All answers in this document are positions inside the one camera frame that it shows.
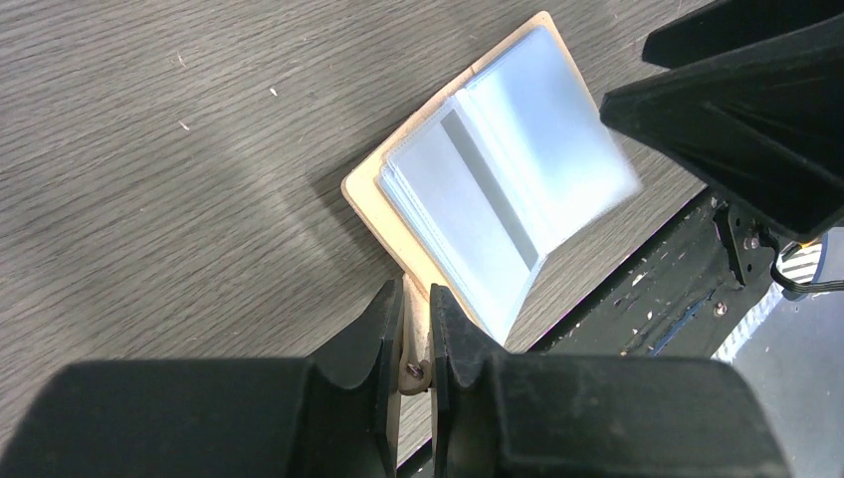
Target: black cable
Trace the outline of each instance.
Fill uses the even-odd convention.
[[[786,262],[788,261],[788,259],[791,259],[791,257],[794,254],[800,252],[801,249],[803,249],[803,246],[801,246],[798,242],[795,242],[794,244],[791,244],[789,247],[785,248],[785,250],[782,251],[782,262]]]
[[[767,231],[762,231],[759,234],[759,238],[762,240],[762,243],[764,245],[773,248],[774,256],[773,263],[771,263],[770,265],[770,277],[773,278],[773,282],[782,286],[782,288],[786,291],[793,292],[794,294],[818,294],[821,292],[844,291],[844,281],[819,282],[817,284],[800,284],[783,276],[782,273],[779,272],[779,269],[776,268],[776,259],[779,257],[780,251],[779,241],[777,241]]]

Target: wood grain surface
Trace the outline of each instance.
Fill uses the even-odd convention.
[[[539,10],[600,102],[704,3],[2,2],[0,444],[74,360],[312,351],[398,277],[339,185],[401,121]],[[511,349],[700,189],[623,143],[646,191],[552,256]],[[401,457],[429,407],[405,401]]]

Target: metal screw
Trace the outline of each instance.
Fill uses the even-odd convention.
[[[744,250],[748,249],[758,249],[759,248],[759,238],[758,237],[745,237],[744,238]]]
[[[417,365],[414,365],[413,363],[409,363],[407,365],[407,371],[414,378],[422,378],[422,368],[419,368]]]

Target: card holder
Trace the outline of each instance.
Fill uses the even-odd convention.
[[[543,27],[388,152],[378,185],[499,343],[547,255],[639,188]]]

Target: metal bracket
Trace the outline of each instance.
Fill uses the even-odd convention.
[[[746,286],[770,269],[773,251],[759,242],[759,225],[733,205],[718,211],[713,219],[719,239],[727,249],[730,270]]]

